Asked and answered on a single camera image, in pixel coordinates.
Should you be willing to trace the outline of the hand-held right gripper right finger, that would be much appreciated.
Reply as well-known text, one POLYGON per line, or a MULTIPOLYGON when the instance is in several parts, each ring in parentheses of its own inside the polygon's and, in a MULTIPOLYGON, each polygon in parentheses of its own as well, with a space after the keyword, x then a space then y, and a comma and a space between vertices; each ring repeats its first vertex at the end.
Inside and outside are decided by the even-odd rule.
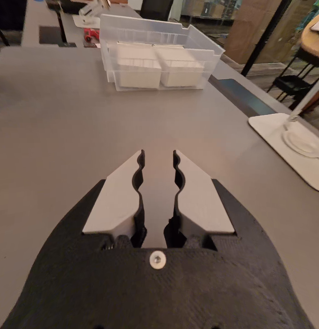
POLYGON ((179 150, 173 167, 178 192, 163 231, 167 248, 216 249, 212 236, 233 236, 235 229, 211 176, 179 150))

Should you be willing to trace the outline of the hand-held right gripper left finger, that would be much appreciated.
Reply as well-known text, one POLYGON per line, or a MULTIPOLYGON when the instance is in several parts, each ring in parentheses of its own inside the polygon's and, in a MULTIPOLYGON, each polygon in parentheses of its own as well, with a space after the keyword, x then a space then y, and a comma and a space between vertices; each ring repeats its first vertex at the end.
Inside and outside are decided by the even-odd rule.
POLYGON ((147 235, 139 191, 144 167, 145 151, 139 150, 105 179, 83 227, 83 234, 102 233, 113 240, 127 236, 133 247, 142 247, 147 235))

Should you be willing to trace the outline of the clear plastic storage bin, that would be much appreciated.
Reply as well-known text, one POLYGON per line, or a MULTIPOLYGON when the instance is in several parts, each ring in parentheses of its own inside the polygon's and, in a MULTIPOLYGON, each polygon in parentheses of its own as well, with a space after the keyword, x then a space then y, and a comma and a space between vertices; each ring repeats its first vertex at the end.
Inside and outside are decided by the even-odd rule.
POLYGON ((180 23, 109 14, 102 14, 100 17, 100 46, 108 82, 114 84, 118 92, 204 89, 224 53, 222 47, 192 25, 185 28, 180 23), (197 60, 204 62, 205 65, 202 76, 198 84, 194 87, 168 88, 160 83, 158 89, 119 88, 116 86, 114 78, 115 55, 118 42, 184 47, 189 50, 197 60))

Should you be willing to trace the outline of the red tool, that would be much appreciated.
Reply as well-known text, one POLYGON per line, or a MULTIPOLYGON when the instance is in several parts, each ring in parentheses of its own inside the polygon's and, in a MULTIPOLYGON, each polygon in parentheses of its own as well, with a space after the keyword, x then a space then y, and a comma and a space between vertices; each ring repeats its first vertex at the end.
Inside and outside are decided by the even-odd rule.
POLYGON ((99 43, 100 30, 93 28, 84 28, 84 40, 87 43, 99 43))

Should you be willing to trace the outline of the black pole stand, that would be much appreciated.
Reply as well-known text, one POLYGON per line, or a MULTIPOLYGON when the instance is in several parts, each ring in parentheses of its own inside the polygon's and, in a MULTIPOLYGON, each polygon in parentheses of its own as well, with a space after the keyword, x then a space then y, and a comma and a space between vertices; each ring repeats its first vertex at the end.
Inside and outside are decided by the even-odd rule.
POLYGON ((278 25, 282 16, 285 14, 288 7, 290 6, 291 2, 292 2, 291 0, 282 0, 280 2, 270 22, 268 23, 266 29, 264 30, 258 43, 256 44, 254 50, 252 51, 250 57, 248 58, 246 64, 244 65, 241 71, 242 76, 246 77, 248 75, 248 72, 251 70, 252 66, 256 62, 256 59, 258 58, 261 51, 265 47, 266 43, 268 42, 268 39, 272 35, 273 31, 275 30, 276 26, 278 25))

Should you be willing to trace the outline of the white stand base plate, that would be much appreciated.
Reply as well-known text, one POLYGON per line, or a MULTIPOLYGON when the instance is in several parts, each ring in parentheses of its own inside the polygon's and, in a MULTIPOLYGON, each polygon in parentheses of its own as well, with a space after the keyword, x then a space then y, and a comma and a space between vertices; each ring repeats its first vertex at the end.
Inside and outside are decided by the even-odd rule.
POLYGON ((319 159, 307 158, 291 150, 282 140, 282 133, 292 130, 318 144, 319 137, 301 120, 288 119, 285 113, 275 113, 250 117, 248 123, 309 186, 319 191, 319 159))

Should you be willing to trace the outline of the round white mount disc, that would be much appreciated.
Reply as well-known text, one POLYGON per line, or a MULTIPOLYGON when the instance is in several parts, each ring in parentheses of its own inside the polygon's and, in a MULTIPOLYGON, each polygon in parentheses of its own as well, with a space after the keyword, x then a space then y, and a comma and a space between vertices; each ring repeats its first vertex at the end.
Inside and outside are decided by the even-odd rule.
POLYGON ((297 132, 286 130, 282 133, 282 140, 294 152, 313 159, 319 159, 319 144, 313 139, 306 139, 297 132))

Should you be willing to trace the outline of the black clamp post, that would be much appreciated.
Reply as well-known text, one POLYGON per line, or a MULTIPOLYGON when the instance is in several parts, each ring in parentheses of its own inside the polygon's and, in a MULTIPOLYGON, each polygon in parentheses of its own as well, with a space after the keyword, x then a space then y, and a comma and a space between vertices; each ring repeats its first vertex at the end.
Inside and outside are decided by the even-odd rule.
POLYGON ((58 46, 59 47, 77 47, 75 43, 67 41, 67 37, 66 37, 65 31, 64 31, 63 21, 62 21, 60 12, 56 11, 56 15, 57 15, 58 23, 59 23, 59 30, 60 30, 60 37, 61 37, 61 41, 58 42, 58 46))

